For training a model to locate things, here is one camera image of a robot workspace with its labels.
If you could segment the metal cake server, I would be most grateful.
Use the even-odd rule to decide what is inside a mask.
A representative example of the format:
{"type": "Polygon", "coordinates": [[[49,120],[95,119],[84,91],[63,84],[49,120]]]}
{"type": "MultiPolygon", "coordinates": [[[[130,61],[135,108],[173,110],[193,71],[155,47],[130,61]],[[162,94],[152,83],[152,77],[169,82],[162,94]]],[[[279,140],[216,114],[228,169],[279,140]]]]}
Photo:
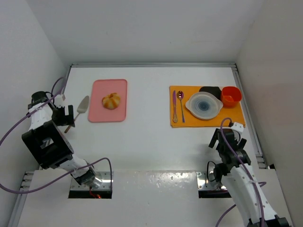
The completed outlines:
{"type": "Polygon", "coordinates": [[[74,117],[74,122],[80,114],[86,113],[89,106],[89,96],[85,96],[77,108],[77,115],[74,117]]]}

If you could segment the round bread roll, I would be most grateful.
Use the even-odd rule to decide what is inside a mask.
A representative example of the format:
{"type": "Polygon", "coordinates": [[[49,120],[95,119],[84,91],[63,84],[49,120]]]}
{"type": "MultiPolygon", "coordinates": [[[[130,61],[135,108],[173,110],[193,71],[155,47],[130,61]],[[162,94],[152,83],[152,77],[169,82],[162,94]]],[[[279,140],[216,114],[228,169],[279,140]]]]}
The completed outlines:
{"type": "Polygon", "coordinates": [[[120,96],[118,93],[111,93],[102,98],[102,105],[104,108],[113,110],[120,105],[120,96]]]}

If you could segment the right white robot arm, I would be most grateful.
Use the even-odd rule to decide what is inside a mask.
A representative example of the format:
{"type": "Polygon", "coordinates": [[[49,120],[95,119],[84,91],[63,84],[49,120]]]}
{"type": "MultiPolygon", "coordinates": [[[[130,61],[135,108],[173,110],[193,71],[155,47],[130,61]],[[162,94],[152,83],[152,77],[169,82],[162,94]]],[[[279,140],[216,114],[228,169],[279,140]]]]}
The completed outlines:
{"type": "Polygon", "coordinates": [[[222,160],[214,166],[214,180],[226,187],[238,208],[246,227],[288,227],[269,204],[262,192],[251,166],[251,160],[243,149],[245,139],[237,141],[232,129],[216,129],[209,144],[222,160]]]}

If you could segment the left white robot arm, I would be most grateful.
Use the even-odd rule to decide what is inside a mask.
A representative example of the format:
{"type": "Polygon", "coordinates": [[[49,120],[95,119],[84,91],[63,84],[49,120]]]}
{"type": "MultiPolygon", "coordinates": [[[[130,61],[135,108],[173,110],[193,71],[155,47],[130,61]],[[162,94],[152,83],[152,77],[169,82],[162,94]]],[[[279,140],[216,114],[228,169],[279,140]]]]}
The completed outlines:
{"type": "Polygon", "coordinates": [[[46,92],[35,92],[28,105],[31,125],[28,132],[22,134],[22,140],[41,168],[63,169],[70,172],[79,185],[92,186],[96,176],[94,167],[74,154],[58,128],[75,126],[73,106],[65,106],[64,99],[64,95],[58,95],[55,101],[48,103],[46,92]]]}

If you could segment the pink tray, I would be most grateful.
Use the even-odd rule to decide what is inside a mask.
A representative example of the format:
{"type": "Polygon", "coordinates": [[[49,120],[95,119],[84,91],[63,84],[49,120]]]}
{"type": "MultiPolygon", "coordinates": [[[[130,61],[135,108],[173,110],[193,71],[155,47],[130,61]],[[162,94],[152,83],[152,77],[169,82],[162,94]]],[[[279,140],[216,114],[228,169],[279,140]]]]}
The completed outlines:
{"type": "Polygon", "coordinates": [[[94,81],[88,120],[92,123],[122,122],[126,118],[127,80],[99,79],[94,81]]]}

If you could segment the orange cup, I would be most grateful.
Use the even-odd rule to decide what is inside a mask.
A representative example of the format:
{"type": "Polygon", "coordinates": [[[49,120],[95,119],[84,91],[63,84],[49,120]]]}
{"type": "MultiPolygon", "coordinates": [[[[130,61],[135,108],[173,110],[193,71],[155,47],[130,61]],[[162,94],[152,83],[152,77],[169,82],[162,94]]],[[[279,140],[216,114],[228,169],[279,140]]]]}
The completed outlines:
{"type": "Polygon", "coordinates": [[[224,107],[235,107],[242,100],[242,93],[237,87],[223,87],[221,91],[221,101],[224,107]]]}

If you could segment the black coaster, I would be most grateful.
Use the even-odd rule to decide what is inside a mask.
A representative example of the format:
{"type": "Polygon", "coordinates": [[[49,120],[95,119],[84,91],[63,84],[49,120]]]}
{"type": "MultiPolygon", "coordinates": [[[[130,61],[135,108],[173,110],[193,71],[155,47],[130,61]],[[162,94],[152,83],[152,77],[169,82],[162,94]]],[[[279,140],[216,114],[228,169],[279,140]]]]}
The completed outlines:
{"type": "Polygon", "coordinates": [[[221,99],[222,91],[219,87],[203,86],[199,89],[199,92],[207,92],[215,96],[218,100],[221,99]]]}

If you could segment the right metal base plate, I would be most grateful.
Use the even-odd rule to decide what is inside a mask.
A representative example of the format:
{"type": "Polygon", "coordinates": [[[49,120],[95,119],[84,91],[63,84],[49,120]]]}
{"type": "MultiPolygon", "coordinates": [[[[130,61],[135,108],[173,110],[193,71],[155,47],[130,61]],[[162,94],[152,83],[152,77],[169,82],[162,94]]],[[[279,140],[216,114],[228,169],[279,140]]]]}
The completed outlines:
{"type": "Polygon", "coordinates": [[[196,172],[197,187],[199,191],[226,191],[226,187],[213,179],[213,171],[206,175],[206,172],[196,172]]]}

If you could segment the metal base plate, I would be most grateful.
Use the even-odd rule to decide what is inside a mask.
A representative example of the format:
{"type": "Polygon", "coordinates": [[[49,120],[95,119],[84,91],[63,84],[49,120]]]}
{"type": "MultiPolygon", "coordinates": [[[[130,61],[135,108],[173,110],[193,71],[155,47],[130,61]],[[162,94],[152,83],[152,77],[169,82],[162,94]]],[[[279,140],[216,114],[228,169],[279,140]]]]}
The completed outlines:
{"type": "Polygon", "coordinates": [[[75,179],[71,179],[71,191],[88,191],[90,188],[93,191],[110,191],[111,183],[110,172],[96,172],[94,180],[90,184],[79,185],[75,179]]]}
{"type": "Polygon", "coordinates": [[[213,179],[213,171],[206,175],[206,172],[196,172],[197,187],[199,191],[226,191],[226,187],[213,179]]]}

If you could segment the purple-handled knife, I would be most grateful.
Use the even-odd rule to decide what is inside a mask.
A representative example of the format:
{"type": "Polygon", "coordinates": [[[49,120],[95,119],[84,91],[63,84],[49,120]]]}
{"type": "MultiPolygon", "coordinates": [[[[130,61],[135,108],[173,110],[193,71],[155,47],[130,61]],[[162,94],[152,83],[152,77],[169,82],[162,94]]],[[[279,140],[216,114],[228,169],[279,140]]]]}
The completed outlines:
{"type": "Polygon", "coordinates": [[[177,123],[178,122],[178,117],[177,117],[177,110],[176,110],[176,91],[174,90],[172,93],[172,101],[173,101],[173,122],[177,123]]]}

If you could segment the purple-handled spoon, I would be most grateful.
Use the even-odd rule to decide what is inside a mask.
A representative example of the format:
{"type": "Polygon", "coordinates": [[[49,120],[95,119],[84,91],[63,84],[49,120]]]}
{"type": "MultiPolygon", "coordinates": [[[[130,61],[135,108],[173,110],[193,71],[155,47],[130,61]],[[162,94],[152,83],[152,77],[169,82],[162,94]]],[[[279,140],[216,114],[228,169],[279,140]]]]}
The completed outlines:
{"type": "Polygon", "coordinates": [[[182,122],[185,123],[185,117],[184,117],[184,111],[183,111],[183,104],[182,100],[184,98],[184,93],[180,90],[177,92],[177,98],[180,101],[180,106],[181,106],[181,116],[182,116],[182,122]]]}

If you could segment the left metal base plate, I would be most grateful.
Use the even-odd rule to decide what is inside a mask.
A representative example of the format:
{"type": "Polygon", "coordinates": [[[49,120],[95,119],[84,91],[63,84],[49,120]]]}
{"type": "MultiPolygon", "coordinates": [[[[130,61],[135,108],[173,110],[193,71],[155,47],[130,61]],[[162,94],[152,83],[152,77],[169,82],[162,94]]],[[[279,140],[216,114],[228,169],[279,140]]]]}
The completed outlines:
{"type": "Polygon", "coordinates": [[[110,172],[96,172],[94,180],[90,184],[79,185],[75,179],[71,179],[71,191],[88,191],[90,188],[93,191],[110,191],[111,183],[110,172]]]}

